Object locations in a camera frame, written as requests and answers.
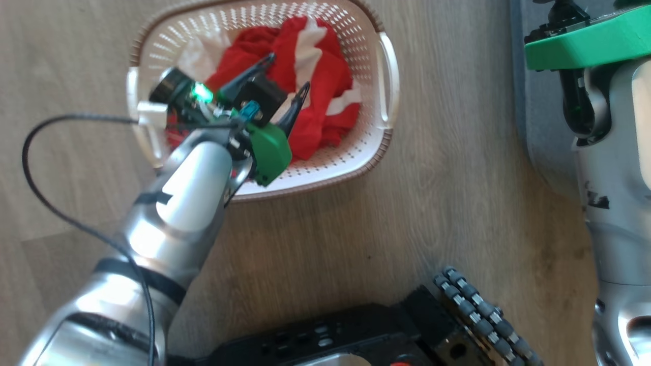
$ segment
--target perforated basket wall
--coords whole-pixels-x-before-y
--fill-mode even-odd
[[[293,16],[320,18],[336,30],[353,78],[362,88],[357,125],[340,146],[324,148],[309,161],[292,164],[268,188],[246,183],[235,198],[239,201],[336,184],[370,171],[382,159],[391,141],[399,83],[393,47],[376,13],[363,0],[190,3],[154,17],[143,27],[134,45],[132,69],[137,68],[137,88],[135,95],[130,96],[136,99],[130,100],[130,106],[147,100],[160,74],[176,64],[191,38],[221,30],[235,39],[243,29],[259,25],[278,27]],[[389,75],[386,86],[385,74]]]

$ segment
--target wooden floor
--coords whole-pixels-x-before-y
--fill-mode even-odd
[[[104,252],[41,207],[20,170],[29,128],[67,111],[126,112],[128,52],[175,0],[0,1],[0,364],[15,363]],[[229,208],[171,330],[171,352],[367,302],[454,265],[548,365],[594,365],[596,280],[578,202],[538,178],[514,124],[508,1],[374,0],[401,66],[380,166],[336,188]],[[33,166],[55,204],[115,228],[150,173],[131,132],[61,126]]]

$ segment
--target black tape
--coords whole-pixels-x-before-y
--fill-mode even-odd
[[[152,270],[148,270],[147,268],[140,267],[140,269],[143,271],[145,281],[150,288],[162,292],[177,305],[181,305],[183,299],[186,297],[186,290],[181,287],[181,285],[168,277]],[[95,266],[93,272],[123,275],[137,283],[140,282],[131,264],[114,258],[104,258],[100,260],[97,263],[97,266]]]
[[[142,193],[140,196],[138,196],[138,198],[135,199],[134,204],[167,204],[170,199],[172,199],[172,195],[167,194],[163,191],[154,193]]]

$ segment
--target robotic arm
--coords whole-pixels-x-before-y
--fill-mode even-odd
[[[169,326],[215,242],[226,205],[247,179],[267,186],[292,159],[287,139],[309,84],[271,124],[287,97],[264,76],[272,62],[270,55],[216,97],[172,68],[150,101],[139,105],[142,119],[164,123],[170,109],[184,126],[196,128],[135,200],[117,233],[150,289],[157,364],[166,363]],[[126,257],[115,252],[50,318],[20,364],[144,365],[148,334],[143,289]]]
[[[651,364],[651,5],[591,18],[556,1],[525,39],[530,69],[556,70],[599,279],[598,364]]]

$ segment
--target green led light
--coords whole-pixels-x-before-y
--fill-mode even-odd
[[[206,88],[205,85],[200,83],[197,83],[195,85],[195,88],[192,90],[192,94],[195,96],[197,100],[204,103],[212,102],[213,98],[215,97],[214,94],[212,94],[212,91],[210,91],[208,88]]]

